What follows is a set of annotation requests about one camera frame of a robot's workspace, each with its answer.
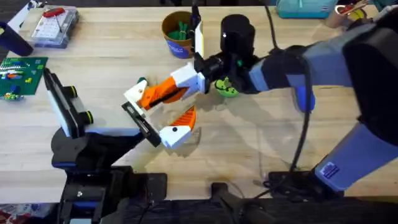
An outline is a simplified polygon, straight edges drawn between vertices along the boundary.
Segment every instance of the orange plastic part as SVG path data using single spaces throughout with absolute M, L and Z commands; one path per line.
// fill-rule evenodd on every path
M 189 126 L 191 131 L 195 125 L 197 120 L 197 109 L 195 106 L 192 106 L 185 114 L 175 120 L 170 126 Z
M 184 93 L 187 90 L 187 88 L 177 88 L 175 86 L 175 81 L 173 77 L 168 77 L 168 79 L 164 80 L 162 84 L 146 88 L 144 90 L 144 94 L 142 95 L 141 100 L 139 100 L 137 103 L 141 107 L 145 108 L 145 110 L 149 110 L 151 108 L 150 104 L 153 101 L 161 97 L 164 97 L 169 93 L 172 93 L 173 91 L 177 91 L 178 89 L 181 89 L 181 91 L 179 91 L 169 99 L 163 101 L 163 103 L 173 103 L 181 99 L 181 97 L 184 95 Z

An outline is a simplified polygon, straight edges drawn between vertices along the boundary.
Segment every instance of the green object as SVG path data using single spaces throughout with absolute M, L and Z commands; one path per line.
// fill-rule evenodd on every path
M 188 24 L 184 24 L 182 21 L 179 21 L 178 28 L 179 30 L 169 32 L 168 37 L 173 40 L 186 40 Z
M 239 95 L 239 92 L 231 87 L 228 77 L 224 78 L 224 80 L 217 80 L 215 82 L 215 87 L 218 93 L 223 97 L 231 98 Z
M 146 79 L 145 77 L 139 77 L 139 79 L 138 79 L 138 81 L 137 81 L 137 84 L 140 83 L 140 82 L 143 81 L 143 80 L 146 81 L 147 79 Z
M 15 80 L 0 79 L 0 96 L 10 92 L 13 85 L 20 86 L 20 95 L 34 95 L 48 59 L 47 57 L 5 58 L 0 65 L 0 74 L 8 70 L 15 70 L 16 73 L 22 74 L 22 78 Z M 15 66 L 11 65 L 10 62 L 22 62 L 23 65 Z
M 238 64 L 239 67 L 242 67 L 242 65 L 243 65 L 243 61 L 242 60 L 238 60 L 236 63 Z

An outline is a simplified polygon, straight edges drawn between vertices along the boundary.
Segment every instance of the blue paper cup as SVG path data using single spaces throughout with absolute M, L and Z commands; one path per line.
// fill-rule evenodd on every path
M 19 56 L 29 56 L 33 48 L 17 32 L 15 32 L 5 22 L 0 22 L 0 27 L 4 32 L 0 34 L 0 46 L 8 49 Z
M 170 52 L 178 58 L 192 57 L 192 40 L 174 40 L 168 37 L 169 32 L 178 30 L 178 22 L 182 21 L 185 24 L 190 23 L 191 12 L 177 11 L 169 14 L 162 23 L 162 31 L 164 39 L 169 46 Z

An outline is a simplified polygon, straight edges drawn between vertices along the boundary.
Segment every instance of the plastic storage box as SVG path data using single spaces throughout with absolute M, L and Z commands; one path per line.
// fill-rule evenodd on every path
M 73 6 L 45 6 L 44 11 L 59 7 L 65 12 L 56 17 L 40 18 L 28 40 L 33 46 L 61 49 L 67 47 L 71 31 L 79 20 L 79 13 Z
M 276 9 L 281 18 L 326 18 L 338 0 L 278 0 Z

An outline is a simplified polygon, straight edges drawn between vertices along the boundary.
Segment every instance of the wooden tabletop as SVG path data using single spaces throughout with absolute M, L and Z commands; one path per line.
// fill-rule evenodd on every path
M 87 108 L 121 110 L 123 93 L 139 77 L 161 82 L 190 60 L 172 56 L 163 38 L 162 19 L 189 8 L 80 8 L 81 19 L 67 49 L 35 49 L 32 57 L 49 57 L 47 67 L 64 85 L 75 85 Z M 340 33 L 318 19 L 281 19 L 275 15 L 280 47 L 308 45 Z M 27 37 L 42 9 L 30 11 L 20 31 Z M 220 22 L 244 14 L 256 28 L 255 54 L 272 47 L 263 7 L 201 7 L 205 55 L 220 50 Z M 298 162 L 311 169 L 347 134 L 359 114 L 350 88 L 318 86 L 308 138 Z M 233 193 L 253 197 L 270 171 L 287 170 L 300 136 L 303 114 L 295 109 L 290 89 L 224 99 L 211 91 L 192 101 L 198 108 L 194 137 L 178 151 L 153 148 L 145 141 L 117 165 L 139 172 L 165 172 L 168 199 L 208 198 L 212 182 L 227 182 Z M 51 166 L 50 141 L 59 124 L 41 81 L 24 102 L 0 101 L 0 203 L 58 202 L 65 183 L 62 170 Z M 361 179 L 347 190 L 355 195 L 398 195 L 398 161 Z

